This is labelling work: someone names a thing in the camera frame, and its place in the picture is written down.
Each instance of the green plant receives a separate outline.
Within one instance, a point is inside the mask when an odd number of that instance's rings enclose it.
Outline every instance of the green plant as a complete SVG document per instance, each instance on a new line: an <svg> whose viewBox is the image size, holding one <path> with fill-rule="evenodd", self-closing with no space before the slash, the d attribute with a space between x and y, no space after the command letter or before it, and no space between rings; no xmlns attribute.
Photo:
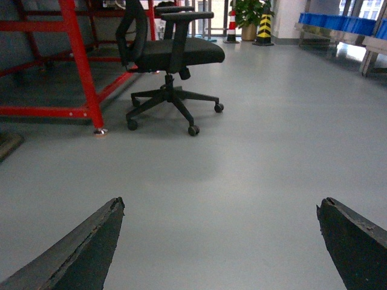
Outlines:
<svg viewBox="0 0 387 290"><path fill-rule="evenodd" d="M262 14L265 8L272 5L270 0L236 0L235 2L235 23L241 27L247 27L250 24L258 26L261 22ZM274 16L274 12L269 10L269 14Z"/></svg>

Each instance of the traffic cone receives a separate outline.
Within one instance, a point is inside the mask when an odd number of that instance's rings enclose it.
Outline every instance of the traffic cone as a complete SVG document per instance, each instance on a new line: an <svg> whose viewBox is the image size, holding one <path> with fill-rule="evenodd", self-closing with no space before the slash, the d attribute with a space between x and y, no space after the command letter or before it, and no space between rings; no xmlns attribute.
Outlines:
<svg viewBox="0 0 387 290"><path fill-rule="evenodd" d="M235 30L236 30L235 10L231 10L230 24L229 24L229 29L227 30L227 40L223 41L225 44L238 44L239 43L239 41L236 41Z"/></svg>
<svg viewBox="0 0 387 290"><path fill-rule="evenodd" d="M267 7L262 14L258 34L253 42L254 45L259 45L260 47L269 47L270 45L274 45L272 43L272 22L270 19L270 8Z"/></svg>

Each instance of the chair seat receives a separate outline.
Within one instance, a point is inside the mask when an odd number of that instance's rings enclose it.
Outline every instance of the chair seat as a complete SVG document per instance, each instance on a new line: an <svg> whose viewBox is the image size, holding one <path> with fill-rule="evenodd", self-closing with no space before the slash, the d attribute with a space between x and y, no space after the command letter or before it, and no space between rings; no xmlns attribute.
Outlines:
<svg viewBox="0 0 387 290"><path fill-rule="evenodd" d="M135 64L140 69L167 71L173 39L147 41L141 58ZM222 62L224 51L214 43L200 38L187 38L183 66Z"/></svg>

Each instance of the chair base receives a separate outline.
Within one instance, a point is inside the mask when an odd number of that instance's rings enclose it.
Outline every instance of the chair base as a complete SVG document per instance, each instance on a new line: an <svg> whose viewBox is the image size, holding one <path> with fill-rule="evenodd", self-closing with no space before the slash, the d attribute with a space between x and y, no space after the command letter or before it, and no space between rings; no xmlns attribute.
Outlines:
<svg viewBox="0 0 387 290"><path fill-rule="evenodd" d="M181 86L174 87L174 79L170 74L165 76L165 85L161 86L160 89L145 92L135 92L131 94L132 104L136 108L126 114L126 121L128 122L128 129L134 131L137 129L137 122L132 118L147 111L154 106L163 103L165 101L174 104L174 106L180 111L180 113L189 122L188 133L191 136L199 134L200 128L195 125L194 118L187 110L182 100L201 100L215 102L214 110L217 113L223 111L224 106L219 103L219 98L212 97L210 95L197 94L196 92L184 91ZM137 100L139 97L150 97L149 100L140 104Z"/></svg>

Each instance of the plant pot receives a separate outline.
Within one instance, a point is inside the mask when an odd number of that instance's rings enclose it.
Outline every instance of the plant pot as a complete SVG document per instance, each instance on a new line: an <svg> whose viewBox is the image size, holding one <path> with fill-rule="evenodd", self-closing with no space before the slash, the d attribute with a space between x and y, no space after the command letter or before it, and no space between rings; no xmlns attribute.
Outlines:
<svg viewBox="0 0 387 290"><path fill-rule="evenodd" d="M256 29L257 26L250 24L249 26L242 27L242 40L244 41L253 41L256 38Z"/></svg>

